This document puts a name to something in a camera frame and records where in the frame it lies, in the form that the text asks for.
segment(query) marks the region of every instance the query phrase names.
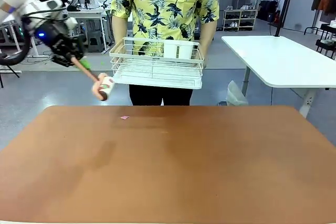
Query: hand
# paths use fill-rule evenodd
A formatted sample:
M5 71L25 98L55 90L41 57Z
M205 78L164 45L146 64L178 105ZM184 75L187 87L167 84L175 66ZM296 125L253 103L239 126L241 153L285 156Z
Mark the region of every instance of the hand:
M92 93L94 94L94 96L96 96L100 101L104 100L104 97L99 93L99 87L102 85L103 80L105 77L107 77L108 75L106 73L100 73L98 75L98 79L99 81L96 81L92 87Z
M198 57L199 57L199 59L201 59L202 57L201 56L203 56L203 58L204 58L204 62L203 62L203 69L206 69L206 65L207 65L207 60L208 60L208 57L207 57L207 55L206 55L206 50L204 49L204 47L202 47L202 46L200 46L199 47L199 51L200 51L200 54L201 55L198 55Z
M123 44L121 44L117 49L116 49L116 52L118 54L125 54L126 53L126 49L125 49L125 46ZM116 63L117 61L119 60L118 57L114 57L112 59L112 62Z

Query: white dish rack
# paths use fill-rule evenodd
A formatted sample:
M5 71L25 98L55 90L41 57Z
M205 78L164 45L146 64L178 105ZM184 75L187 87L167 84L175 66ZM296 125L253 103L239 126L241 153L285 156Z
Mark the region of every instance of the white dish rack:
M204 57L197 42L125 37L110 56L115 83L202 88Z

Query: brown table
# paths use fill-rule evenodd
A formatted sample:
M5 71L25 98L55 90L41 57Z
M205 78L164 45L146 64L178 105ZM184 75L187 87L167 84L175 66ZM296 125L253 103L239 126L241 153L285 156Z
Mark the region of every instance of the brown table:
M285 106L54 106L0 152L0 219L331 223L336 148Z

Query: white table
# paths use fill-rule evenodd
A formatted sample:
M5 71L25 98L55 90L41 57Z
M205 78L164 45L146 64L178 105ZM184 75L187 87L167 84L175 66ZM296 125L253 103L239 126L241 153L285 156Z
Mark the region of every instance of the white table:
M317 90L336 88L336 62L288 38L223 36L222 40L246 65L244 95L252 70L270 87L304 93L300 113L307 117Z
M108 50L107 44L106 44L106 37L105 34L108 34L108 31L105 31L103 18L106 17L106 9L81 9L79 12L68 12L70 17L73 18L81 18L81 19L99 19L101 24L101 32L103 35L103 41L104 41L104 48L105 51Z

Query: gray floor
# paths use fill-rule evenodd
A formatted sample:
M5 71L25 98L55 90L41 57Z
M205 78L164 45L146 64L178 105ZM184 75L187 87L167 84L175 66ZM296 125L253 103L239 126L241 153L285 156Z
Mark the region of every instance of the gray floor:
M204 71L203 88L193 93L192 105L216 105L226 97L227 85L231 80L241 84L245 67L242 62L222 41L221 36L269 35L269 26L258 20L254 31L217 32L209 49L208 68ZM281 30L281 35L316 49L315 35L303 35L296 31ZM109 57L89 55L90 62L95 62L94 70L110 69ZM43 109L52 105L130 105L128 87L118 85L107 102L97 101L91 94L92 82L80 72L62 71L63 67L46 66L42 62L35 71L29 65L25 67L21 78L13 74L3 74L5 88L0 89L0 149L6 146L24 126L34 119ZM297 109L302 100L289 89L274 89L264 85L251 74L247 99L250 105L285 104ZM308 115L308 120L336 145L336 91L321 90Z
M234 80L241 84L243 76L243 69L205 70L203 88L194 91L191 104L216 105L225 99L229 82ZM117 85L110 99L100 102L90 92L91 81L78 72L24 72L20 79L13 74L4 75L3 79L5 88L0 89L0 149L48 106L131 105L126 85ZM335 90L321 90L308 120L336 145L335 98ZM268 105L271 103L271 88L252 74L247 99L250 105ZM272 103L299 108L302 100L289 89L274 89Z

